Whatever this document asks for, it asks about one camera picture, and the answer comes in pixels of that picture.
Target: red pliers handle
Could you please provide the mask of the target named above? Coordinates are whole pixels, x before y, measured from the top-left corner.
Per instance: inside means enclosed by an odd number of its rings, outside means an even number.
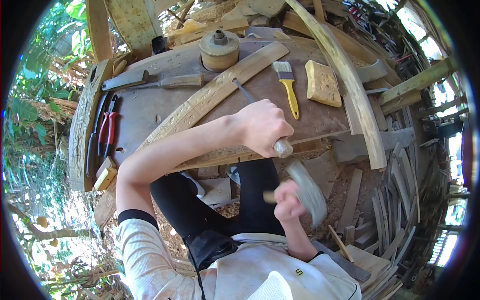
[[[98,135],[98,156],[102,156],[102,143],[107,142],[107,146],[105,148],[104,157],[107,157],[110,154],[110,149],[113,144],[113,139],[115,137],[115,119],[118,116],[118,113],[113,111],[110,114],[107,112],[103,113],[104,118],[102,121],[102,126],[100,127],[100,134]],[[106,129],[107,129],[107,120],[108,120],[108,138],[105,140],[106,137]]]

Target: paint brush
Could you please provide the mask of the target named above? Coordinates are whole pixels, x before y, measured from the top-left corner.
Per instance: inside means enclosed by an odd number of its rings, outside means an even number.
[[[293,92],[292,83],[295,81],[293,79],[292,67],[288,61],[275,61],[272,63],[273,69],[278,75],[278,80],[283,83],[287,89],[288,104],[290,104],[290,110],[292,111],[293,117],[295,120],[299,119],[299,106],[297,103],[297,98]]]

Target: yellow brush handle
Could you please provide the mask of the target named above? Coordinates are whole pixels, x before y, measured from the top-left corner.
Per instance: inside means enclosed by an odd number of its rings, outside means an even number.
[[[290,104],[290,110],[292,111],[293,117],[295,118],[295,120],[298,120],[299,105],[297,103],[297,97],[295,97],[295,93],[293,92],[292,83],[294,81],[294,79],[280,79],[280,82],[283,83],[283,85],[287,89],[288,104]]]

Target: pliers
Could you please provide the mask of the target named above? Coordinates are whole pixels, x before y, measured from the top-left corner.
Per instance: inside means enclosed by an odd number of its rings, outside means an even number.
[[[102,121],[102,126],[100,127],[100,134],[98,135],[98,156],[102,156],[102,143],[105,142],[106,129],[107,129],[107,120],[108,120],[108,138],[107,146],[105,147],[104,157],[109,156],[110,149],[113,144],[113,138],[115,137],[115,118],[118,116],[118,113],[115,112],[115,105],[117,103],[118,96],[114,95],[108,106],[108,110],[103,113],[104,118]]]

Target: white shirt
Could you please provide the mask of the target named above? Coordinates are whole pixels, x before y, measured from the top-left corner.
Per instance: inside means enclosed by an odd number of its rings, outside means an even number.
[[[136,300],[202,298],[197,278],[177,274],[168,247],[152,224],[127,219],[119,227],[125,273]],[[207,300],[361,299],[358,282],[328,254],[306,263],[288,255],[285,237],[243,233],[232,238],[245,244],[200,271]]]

